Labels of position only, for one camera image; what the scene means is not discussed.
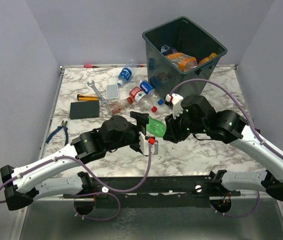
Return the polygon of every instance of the blue handle pliers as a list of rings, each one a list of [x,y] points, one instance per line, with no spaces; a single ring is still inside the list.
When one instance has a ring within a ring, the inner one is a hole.
[[[52,137],[58,133],[61,129],[64,130],[65,132],[65,136],[66,136],[66,140],[65,140],[65,146],[68,144],[68,128],[66,127],[68,121],[62,121],[61,125],[57,127],[57,129],[55,131],[53,131],[46,139],[46,143],[48,144],[50,142],[50,140],[52,139]]]

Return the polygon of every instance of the white marble table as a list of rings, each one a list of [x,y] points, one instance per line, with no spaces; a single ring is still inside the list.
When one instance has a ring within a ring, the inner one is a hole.
[[[94,91],[87,87],[87,81],[94,80],[96,87],[106,96],[106,85],[115,84],[121,71],[121,67],[115,68],[66,68],[53,114],[50,132],[59,126],[62,120],[68,120],[69,141],[78,137],[81,133],[99,128],[102,123],[109,119],[102,107],[100,107],[100,118],[88,118],[70,120],[70,105],[77,101],[77,94],[94,95]],[[147,76],[146,68],[138,68],[136,75]],[[228,89],[241,103],[244,102],[233,66],[216,67],[210,80],[221,84]],[[125,99],[129,91],[136,86],[134,79],[123,88],[120,88],[119,97]],[[240,112],[232,100],[226,94],[214,86],[206,85],[202,94],[210,101],[216,111],[224,109]],[[130,111],[143,111],[138,105],[132,105],[120,114],[128,121],[135,123],[129,117]],[[151,117],[165,122],[164,118],[170,113],[167,106],[158,107],[159,114],[150,111]],[[64,146],[65,134],[60,131],[46,146],[44,156],[48,156]],[[186,176],[204,175],[209,171],[226,169],[236,172],[252,172],[261,170],[263,167],[240,150],[225,145],[218,141],[197,141],[189,136],[185,141],[174,144],[164,141],[159,142],[159,154],[153,156],[149,176]],[[90,162],[87,165],[99,177],[141,177],[145,174],[147,158],[140,153],[127,147],[118,149],[114,153],[107,153],[105,158]],[[82,171],[81,167],[69,169],[57,177],[70,177]]]

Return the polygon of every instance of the plastic bottle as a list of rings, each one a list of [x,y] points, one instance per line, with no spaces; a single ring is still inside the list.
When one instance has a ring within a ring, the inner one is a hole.
[[[169,54],[166,58],[182,72],[188,72],[197,66],[195,57],[188,56],[182,52]]]
[[[211,55],[209,55],[209,56],[205,57],[204,59],[202,59],[199,62],[199,64],[204,64],[204,63],[208,62],[209,60],[213,59],[216,56],[217,56],[217,54],[213,52]]]
[[[161,97],[155,92],[155,88],[145,80],[144,76],[138,75],[136,81],[139,83],[139,87],[147,94],[147,96],[149,96],[154,104],[162,105],[164,103]]]
[[[153,113],[157,111],[157,107],[153,106],[152,101],[148,98],[146,93],[143,92],[138,86],[134,87],[129,95],[134,99],[142,108],[151,110]]]
[[[108,110],[109,115],[118,114],[121,110],[123,110],[127,106],[131,105],[133,103],[133,101],[134,100],[129,96],[126,99],[117,100],[117,101],[110,103],[107,106],[107,110]]]
[[[162,45],[160,48],[160,52],[164,55],[167,56],[169,54],[175,54],[177,53],[177,50],[173,47],[167,46],[167,45]]]
[[[152,117],[148,117],[149,123],[146,125],[146,131],[150,134],[162,138],[166,132],[166,125]]]
[[[118,76],[117,85],[121,87],[122,85],[129,82],[133,75],[133,71],[135,70],[137,64],[135,60],[130,60],[129,64],[126,64],[125,67],[121,70]]]

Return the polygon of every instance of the orange bottle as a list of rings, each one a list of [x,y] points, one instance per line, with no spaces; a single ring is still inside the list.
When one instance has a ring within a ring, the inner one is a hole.
[[[217,54],[213,52],[211,55],[209,55],[209,56],[205,57],[203,60],[201,60],[199,62],[199,64],[204,64],[204,63],[208,62],[209,60],[213,59],[216,56],[217,56]]]

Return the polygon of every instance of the white cap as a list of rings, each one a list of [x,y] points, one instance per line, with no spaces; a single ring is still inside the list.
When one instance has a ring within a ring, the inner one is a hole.
[[[117,85],[121,87],[123,84],[124,84],[123,80],[119,79]]]

